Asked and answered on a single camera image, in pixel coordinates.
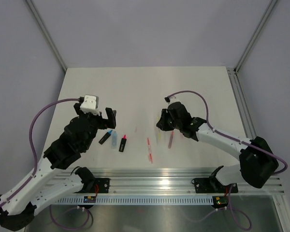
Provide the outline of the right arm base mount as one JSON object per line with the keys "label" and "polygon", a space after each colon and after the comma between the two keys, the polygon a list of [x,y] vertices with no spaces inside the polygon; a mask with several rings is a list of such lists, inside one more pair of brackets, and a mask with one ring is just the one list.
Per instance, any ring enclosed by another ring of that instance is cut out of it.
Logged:
{"label": "right arm base mount", "polygon": [[191,180],[196,193],[213,194],[212,197],[214,209],[228,207],[229,191],[231,185],[224,186],[216,180],[208,178],[194,178]]}

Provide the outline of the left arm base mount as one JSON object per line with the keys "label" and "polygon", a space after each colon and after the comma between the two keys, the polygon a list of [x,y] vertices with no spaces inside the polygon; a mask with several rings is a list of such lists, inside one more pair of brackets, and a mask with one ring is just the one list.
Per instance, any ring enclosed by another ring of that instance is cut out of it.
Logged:
{"label": "left arm base mount", "polygon": [[85,193],[80,206],[85,209],[90,209],[93,205],[98,203],[98,197],[101,194],[109,193],[109,187],[110,178],[96,178],[93,187],[89,192]]}

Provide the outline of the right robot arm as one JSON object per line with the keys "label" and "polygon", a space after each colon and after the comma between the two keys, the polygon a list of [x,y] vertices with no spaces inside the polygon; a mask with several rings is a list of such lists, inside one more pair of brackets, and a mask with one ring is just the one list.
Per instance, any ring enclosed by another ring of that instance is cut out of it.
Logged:
{"label": "right robot arm", "polygon": [[220,132],[207,120],[192,117],[179,101],[162,109],[156,126],[162,131],[179,130],[184,137],[212,145],[238,160],[236,165],[219,166],[211,173],[209,184],[214,191],[239,182],[260,189],[278,168],[278,161],[270,155],[271,150],[263,138],[242,139]]}

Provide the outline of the thin red pen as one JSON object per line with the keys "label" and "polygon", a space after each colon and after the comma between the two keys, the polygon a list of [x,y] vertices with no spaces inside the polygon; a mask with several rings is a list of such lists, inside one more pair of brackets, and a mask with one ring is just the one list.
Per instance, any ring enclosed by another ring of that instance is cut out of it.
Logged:
{"label": "thin red pen", "polygon": [[148,152],[149,152],[149,160],[151,163],[153,163],[153,158],[152,158],[152,152],[151,152],[151,145],[150,145],[150,140],[147,137],[147,146],[148,146]]}

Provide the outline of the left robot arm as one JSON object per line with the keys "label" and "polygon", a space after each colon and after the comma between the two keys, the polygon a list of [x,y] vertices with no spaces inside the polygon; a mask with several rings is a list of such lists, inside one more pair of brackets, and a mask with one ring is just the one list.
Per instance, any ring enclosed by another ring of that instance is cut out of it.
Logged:
{"label": "left robot arm", "polygon": [[0,226],[18,231],[29,225],[45,208],[71,193],[99,192],[99,183],[86,167],[79,167],[64,181],[44,189],[45,184],[66,170],[89,150],[98,130],[115,129],[116,111],[106,108],[107,118],[94,105],[79,101],[74,105],[77,117],[61,136],[34,159],[33,170],[7,193],[0,195]]}

